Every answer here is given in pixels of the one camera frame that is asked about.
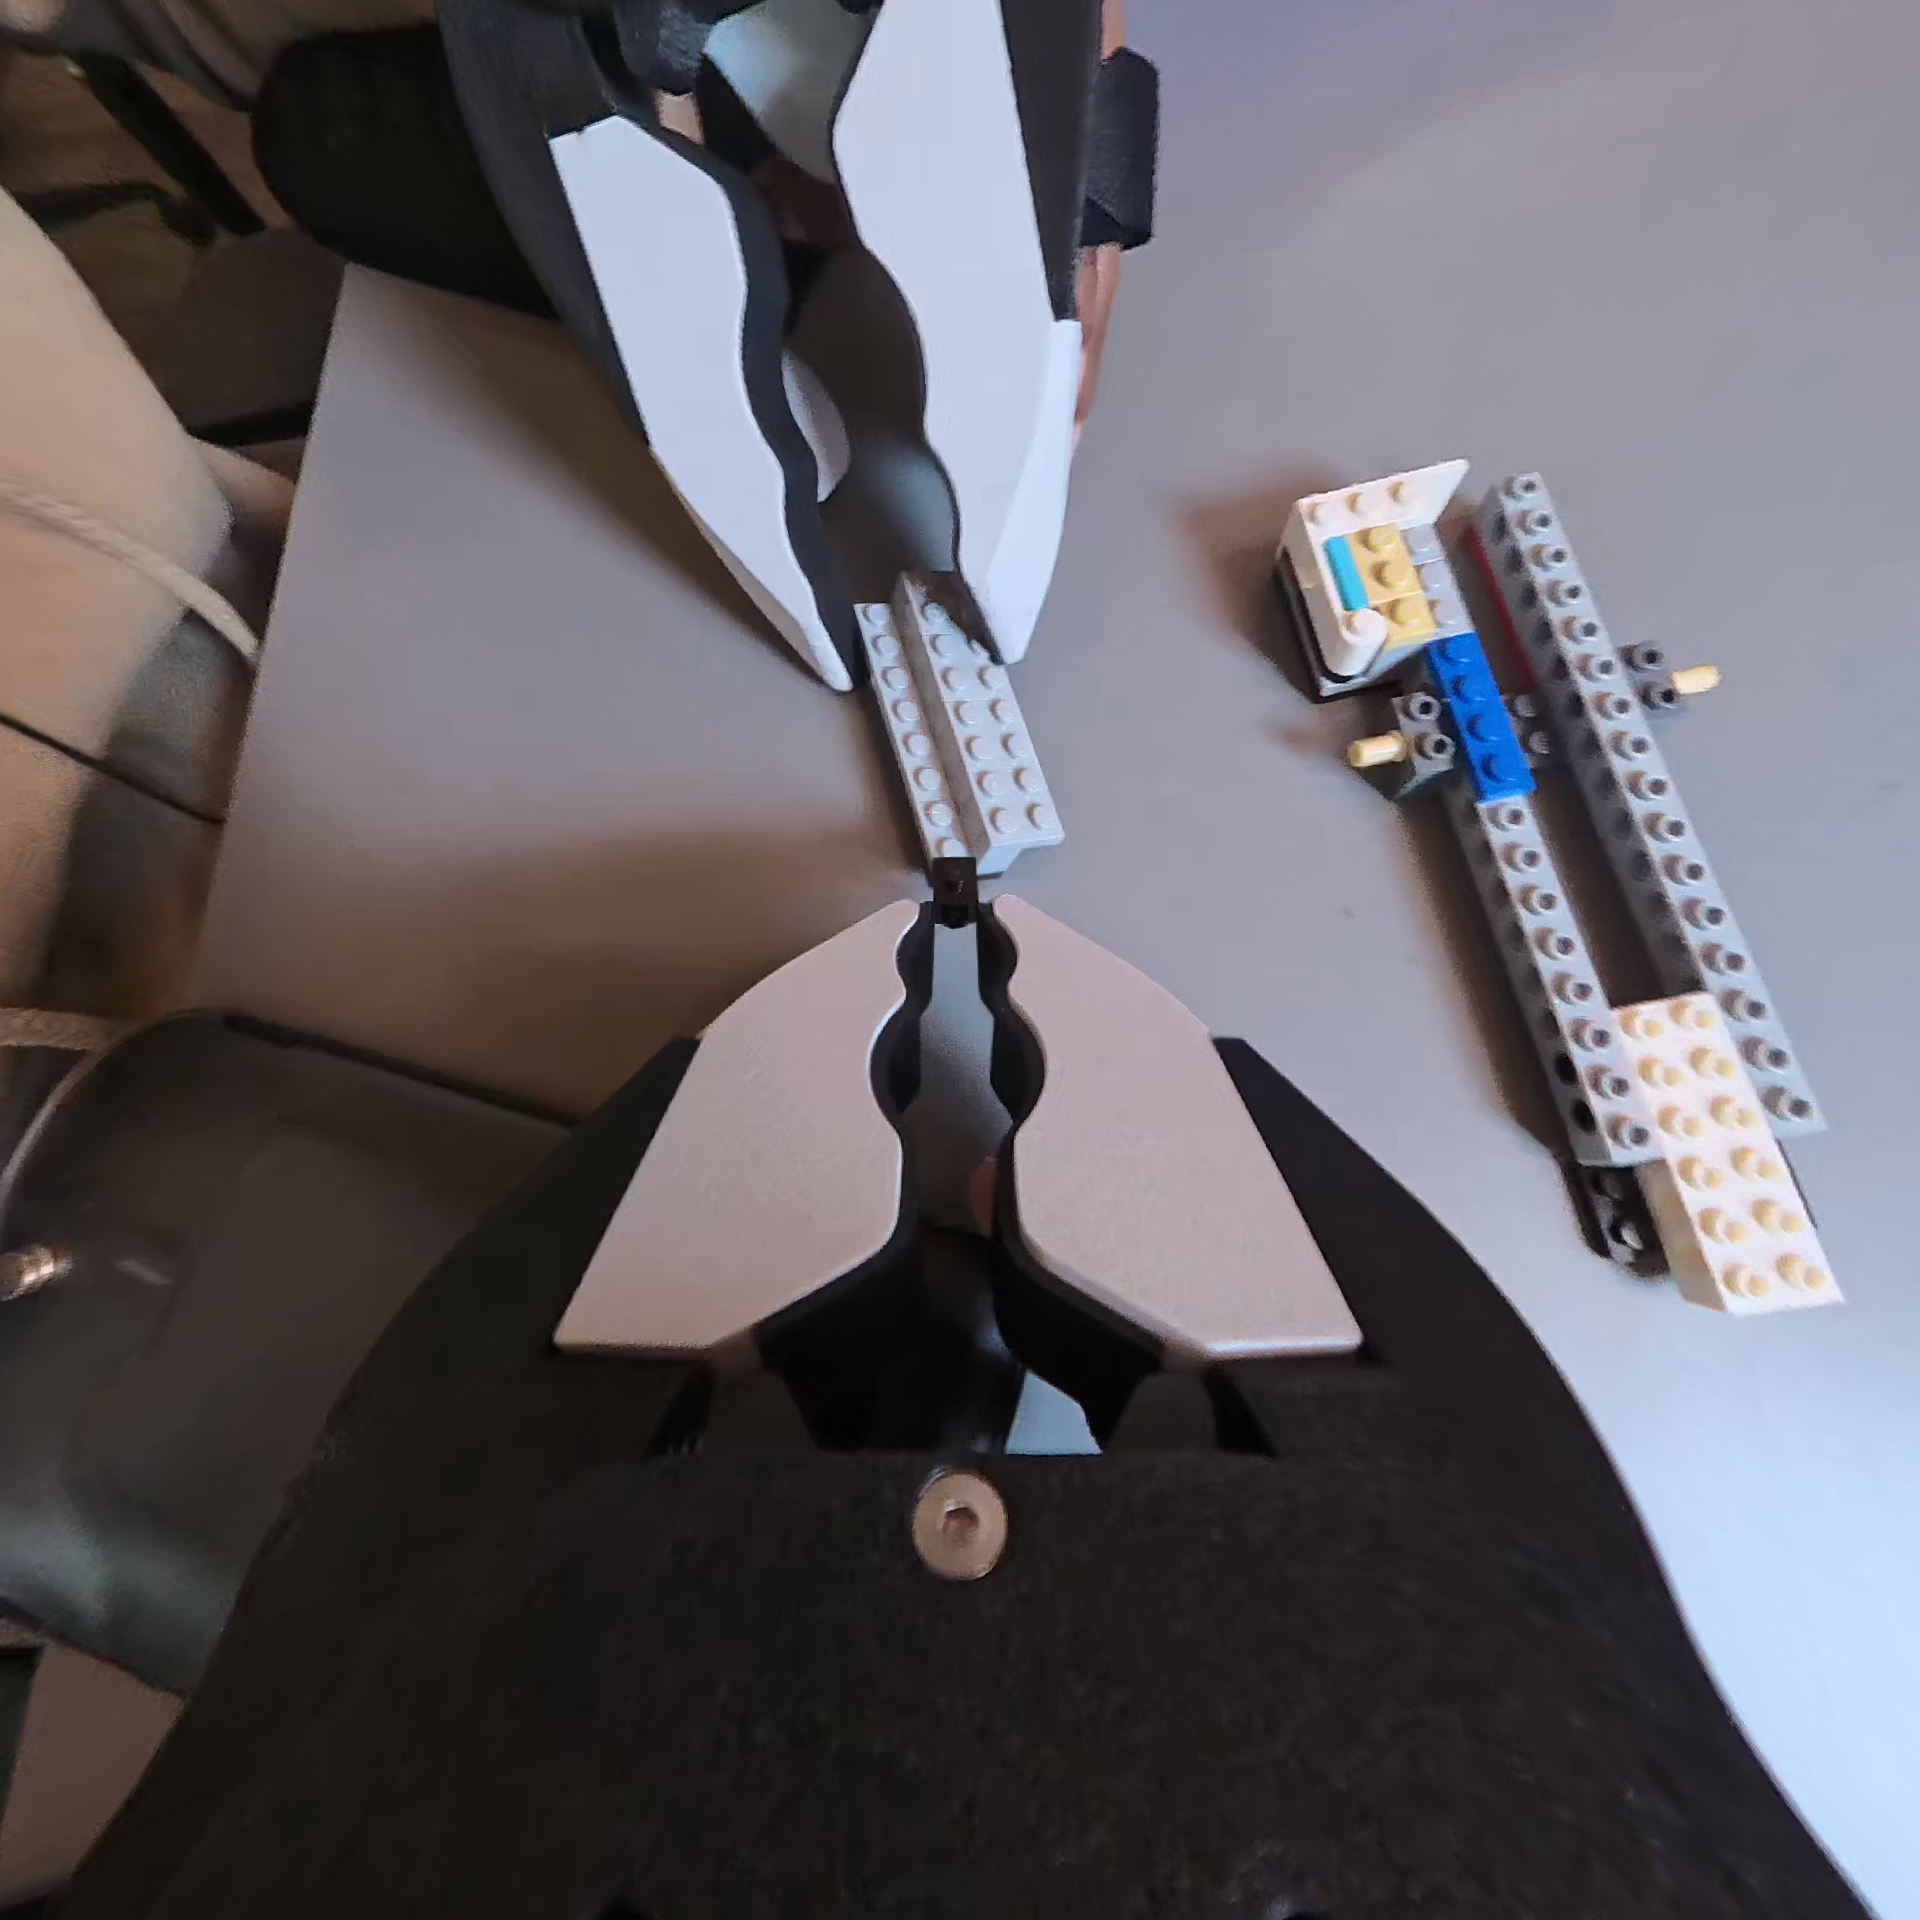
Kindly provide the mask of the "long grey lego beam assembly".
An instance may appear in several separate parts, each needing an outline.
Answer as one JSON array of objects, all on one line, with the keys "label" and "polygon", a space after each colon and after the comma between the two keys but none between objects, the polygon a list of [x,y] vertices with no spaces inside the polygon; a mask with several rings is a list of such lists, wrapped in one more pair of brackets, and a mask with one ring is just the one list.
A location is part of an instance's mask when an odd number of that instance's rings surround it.
[{"label": "long grey lego beam assembly", "polygon": [[1721,889],[1660,720],[1718,682],[1619,641],[1537,470],[1443,462],[1298,495],[1276,586],[1313,694],[1385,696],[1348,766],[1434,794],[1558,1118],[1592,1245],[1732,1315],[1841,1304],[1787,1143],[1798,1046]]}]

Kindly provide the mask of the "grey lego plate assembly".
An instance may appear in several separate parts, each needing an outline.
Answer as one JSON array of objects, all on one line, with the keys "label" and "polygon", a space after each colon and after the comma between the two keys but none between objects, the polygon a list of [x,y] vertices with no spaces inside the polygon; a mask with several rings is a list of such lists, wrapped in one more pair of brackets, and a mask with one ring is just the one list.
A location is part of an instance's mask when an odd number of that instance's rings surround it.
[{"label": "grey lego plate assembly", "polygon": [[905,571],[858,606],[872,696],[925,865],[969,859],[982,878],[1057,848],[1062,819],[996,657],[949,571]]}]

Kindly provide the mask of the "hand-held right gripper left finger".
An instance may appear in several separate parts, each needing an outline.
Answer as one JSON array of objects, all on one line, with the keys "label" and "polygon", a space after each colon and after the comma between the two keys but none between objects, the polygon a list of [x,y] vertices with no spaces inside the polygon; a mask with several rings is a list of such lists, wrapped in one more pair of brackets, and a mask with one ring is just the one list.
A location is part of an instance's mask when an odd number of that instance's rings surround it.
[{"label": "hand-held right gripper left finger", "polygon": [[904,1145],[874,1054],[905,1008],[897,901],[742,991],[700,1035],[566,1303],[564,1353],[714,1353],[893,1239]]}]

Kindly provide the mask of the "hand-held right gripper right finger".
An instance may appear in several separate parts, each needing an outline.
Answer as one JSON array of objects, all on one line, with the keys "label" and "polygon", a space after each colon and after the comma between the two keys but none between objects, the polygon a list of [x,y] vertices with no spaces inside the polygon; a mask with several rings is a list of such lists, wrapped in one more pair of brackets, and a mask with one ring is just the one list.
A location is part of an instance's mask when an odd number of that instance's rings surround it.
[{"label": "hand-held right gripper right finger", "polygon": [[1035,905],[1000,895],[995,920],[1040,1042],[1012,1197],[1043,1275],[1177,1362],[1354,1353],[1354,1312],[1209,1027]]}]

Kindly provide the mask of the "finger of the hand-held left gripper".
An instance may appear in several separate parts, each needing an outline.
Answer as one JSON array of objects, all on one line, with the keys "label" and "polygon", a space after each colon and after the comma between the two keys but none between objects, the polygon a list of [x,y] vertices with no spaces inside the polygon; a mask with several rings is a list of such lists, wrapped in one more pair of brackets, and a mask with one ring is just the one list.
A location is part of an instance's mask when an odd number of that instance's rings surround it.
[{"label": "finger of the hand-held left gripper", "polygon": [[784,378],[772,210],[737,167],[635,117],[554,134],[548,153],[667,483],[778,635],[851,689],[858,621]]},{"label": "finger of the hand-held left gripper", "polygon": [[832,158],[920,331],[957,569],[1002,657],[1022,661],[1065,527],[1083,328],[1052,312],[1002,6],[883,3]]}]

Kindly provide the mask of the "person's left hand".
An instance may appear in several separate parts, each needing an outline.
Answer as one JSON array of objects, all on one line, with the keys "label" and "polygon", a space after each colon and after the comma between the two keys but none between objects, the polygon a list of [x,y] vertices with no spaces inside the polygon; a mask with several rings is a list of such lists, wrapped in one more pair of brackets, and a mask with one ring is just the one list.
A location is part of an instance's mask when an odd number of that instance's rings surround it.
[{"label": "person's left hand", "polygon": [[1124,246],[1099,243],[1081,246],[1074,267],[1074,303],[1081,325],[1081,368],[1074,399],[1074,435],[1085,431],[1088,418],[1097,398],[1097,378],[1101,357],[1106,349],[1114,305],[1121,285],[1121,263]]}]

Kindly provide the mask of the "person's beige hoodie torso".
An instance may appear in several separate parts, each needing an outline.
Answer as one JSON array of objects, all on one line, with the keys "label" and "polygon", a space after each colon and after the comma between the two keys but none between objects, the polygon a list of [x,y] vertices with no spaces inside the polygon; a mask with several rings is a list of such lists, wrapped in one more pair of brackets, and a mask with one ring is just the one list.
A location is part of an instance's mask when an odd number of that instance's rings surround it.
[{"label": "person's beige hoodie torso", "polygon": [[2,203],[5,1045],[179,1006],[294,481],[195,439]]}]

